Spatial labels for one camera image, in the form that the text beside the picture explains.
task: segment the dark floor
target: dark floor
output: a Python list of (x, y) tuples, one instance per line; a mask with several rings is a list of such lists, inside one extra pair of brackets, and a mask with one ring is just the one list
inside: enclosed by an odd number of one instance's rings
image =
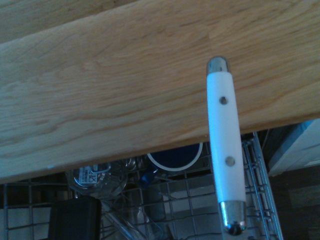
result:
[(285, 240), (320, 240), (320, 166), (270, 177)]

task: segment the dish rack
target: dish rack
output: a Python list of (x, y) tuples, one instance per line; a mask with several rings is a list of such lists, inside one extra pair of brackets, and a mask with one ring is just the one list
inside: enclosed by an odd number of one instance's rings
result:
[[(229, 236), (221, 231), (218, 214), (218, 203), (215, 193), (213, 169), (211, 165), (210, 145), (203, 144), (202, 153), (197, 162), (188, 169), (175, 174), (161, 174), (143, 191), (137, 182), (150, 161), (146, 155), (132, 158), (133, 167), (128, 171), (128, 182), (117, 202), (118, 213), (135, 218), (134, 226), (146, 239), (156, 239), (157, 231), (162, 231), (167, 239), (173, 240), (283, 240), (278, 214), (273, 199), (265, 162), (256, 132), (242, 139), (242, 151), (246, 185), (247, 230), (240, 236)], [(35, 227), (48, 227), (45, 222), (34, 221), (32, 201), (34, 186), (50, 183), (39, 183), (33, 180), (4, 185), (4, 239), (11, 240), (10, 232), (25, 229), (29, 238), (35, 237)], [(27, 208), (29, 224), (10, 227), (8, 225), (9, 209), (7, 191), (9, 186), (27, 186), (29, 203), (16, 206)], [(74, 192), (67, 189), (68, 198)], [(117, 229), (102, 217), (101, 240), (112, 240)]]

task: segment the wood grain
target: wood grain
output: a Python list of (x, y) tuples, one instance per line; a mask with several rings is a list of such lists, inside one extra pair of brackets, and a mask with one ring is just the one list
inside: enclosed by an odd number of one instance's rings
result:
[(136, 0), (0, 0), (0, 43), (134, 1)]
[(208, 140), (206, 64), (242, 133), (320, 116), (317, 1), (141, 0), (0, 44), (0, 183)]

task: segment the metal wire grid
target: metal wire grid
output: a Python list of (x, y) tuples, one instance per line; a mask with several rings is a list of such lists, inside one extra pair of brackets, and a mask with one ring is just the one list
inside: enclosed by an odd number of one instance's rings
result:
[[(35, 239), (35, 227), (49, 225), (48, 221), (37, 222), (34, 221), (34, 209), (39, 207), (50, 207), (52, 202), (41, 202), (33, 203), (33, 188), (40, 186), (54, 186), (54, 187), (64, 187), (67, 189), (68, 199), (72, 198), (72, 192), (67, 183), (48, 183), (48, 182), (37, 182), (29, 179), (27, 181), (7, 183), (3, 186), (3, 216), (4, 216), (4, 240), (9, 240), (9, 233), (15, 230), (29, 229), (29, 239)], [(28, 188), (28, 203), (27, 204), (8, 204), (8, 188), (15, 187), (26, 187)], [(9, 210), (10, 209), (28, 209), (29, 224), (24, 224), (15, 227), (9, 227)]]
[[(267, 239), (267, 240), (282, 240), (283, 236), (281, 233), (281, 228), (279, 224), (279, 219), (267, 175), (266, 166), (263, 160), (260, 144), (258, 141), (258, 136), (256, 133), (253, 134), (253, 138), (250, 140), (245, 140), (242, 142), (243, 149), (243, 160), (244, 160), (244, 170), (245, 170), (245, 181), (246, 181), (246, 195), (247, 195), (247, 221), (248, 221), (248, 234), (247, 239)], [(218, 211), (216, 193), (214, 189), (213, 181), (208, 185), (211, 187), (210, 192), (206, 193), (195, 193), (194, 189), (190, 187), (194, 181), (196, 182), (208, 182), (208, 180), (213, 179), (213, 172), (211, 166), (211, 155), (209, 144), (205, 143), (203, 145), (202, 154), (197, 161), (197, 163), (183, 171), (180, 174), (175, 175), (162, 175), (158, 177), (159, 181), (153, 183), (150, 187), (158, 187), (158, 194), (161, 196), (161, 200), (157, 202), (146, 202), (145, 194), (140, 188), (137, 188), (136, 182), (140, 178), (141, 174), (145, 170), (143, 162), (143, 157), (136, 158), (136, 164), (138, 166), (137, 170), (128, 173), (129, 181), (125, 190), (121, 193), (123, 196), (128, 196), (132, 205), (127, 205), (122, 208), (122, 211), (129, 211), (133, 208), (139, 208), (143, 212), (143, 221), (138, 222), (137, 227), (143, 231), (145, 236), (149, 236), (150, 228), (148, 227), (152, 223), (147, 220), (146, 212), (148, 208), (154, 206), (165, 205), (165, 218), (162, 220), (155, 221), (157, 225), (168, 226), (169, 238), (175, 240), (206, 240), (206, 239), (222, 239), (223, 235), (220, 231), (220, 225), (216, 224), (214, 230), (203, 231), (199, 229), (201, 220), (208, 219), (208, 221), (213, 221), (217, 223)], [(33, 187), (34, 186), (44, 186), (44, 185), (57, 185), (57, 186), (67, 186), (63, 183), (39, 183), (32, 182), (29, 179), (27, 182), (17, 182), (8, 183), (4, 185), (3, 196), (4, 196), (4, 239), (9, 240), (9, 232), (17, 229), (29, 228), (30, 239), (34, 240), (34, 227), (38, 225), (47, 225), (48, 222), (34, 223), (33, 208), (40, 206), (49, 206), (51, 203), (33, 203)], [(174, 185), (184, 185), (185, 196), (175, 196)], [(22, 205), (8, 205), (8, 187), (13, 186), (27, 186), (28, 187), (28, 204)], [(71, 198), (71, 191), (68, 190), (68, 198)], [(195, 208), (195, 203), (197, 200), (210, 198), (211, 207), (206, 212), (200, 212), (199, 209)], [(176, 211), (177, 205), (181, 203), (186, 203), (188, 205), (188, 213), (184, 212), (181, 215)], [(29, 224), (9, 227), (8, 226), (8, 210), (12, 208), (28, 208), (29, 209)], [(101, 239), (107, 239), (112, 234), (105, 233), (106, 229), (112, 228), (112, 226), (104, 226), (105, 223), (102, 222), (101, 228)], [(192, 226), (192, 234), (188, 236), (181, 235), (181, 226)]]

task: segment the dishwasher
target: dishwasher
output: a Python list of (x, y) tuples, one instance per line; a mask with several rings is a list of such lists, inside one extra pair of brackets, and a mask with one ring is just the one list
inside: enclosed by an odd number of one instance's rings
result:
[[(210, 144), (203, 143), (198, 160), (177, 174), (159, 174), (147, 190), (142, 190), (137, 181), (149, 164), (147, 155), (128, 161), (127, 182), (121, 193), (109, 200), (114, 206), (103, 211), (100, 239), (122, 238), (117, 223), (108, 214), (115, 211), (126, 216), (124, 225), (129, 235), (132, 229), (141, 239), (156, 240), (166, 236), (172, 240), (282, 240), (281, 227), (270, 187), (265, 162), (256, 132), (243, 135), (242, 154), (246, 191), (246, 230), (238, 236), (222, 231), (213, 178)], [(35, 190), (39, 186), (62, 187), (65, 199), (77, 198), (79, 194), (70, 189), (67, 182), (49, 183), (38, 178), (3, 186), (3, 235), (5, 240), (18, 239), (17, 231), (23, 231), (26, 240), (46, 239), (48, 236), (49, 212), (52, 202), (34, 202)], [(28, 190), (28, 203), (12, 205), (8, 194), (15, 188)], [(37, 217), (40, 209), (46, 212)], [(23, 211), (26, 221), (13, 224), (13, 210)]]

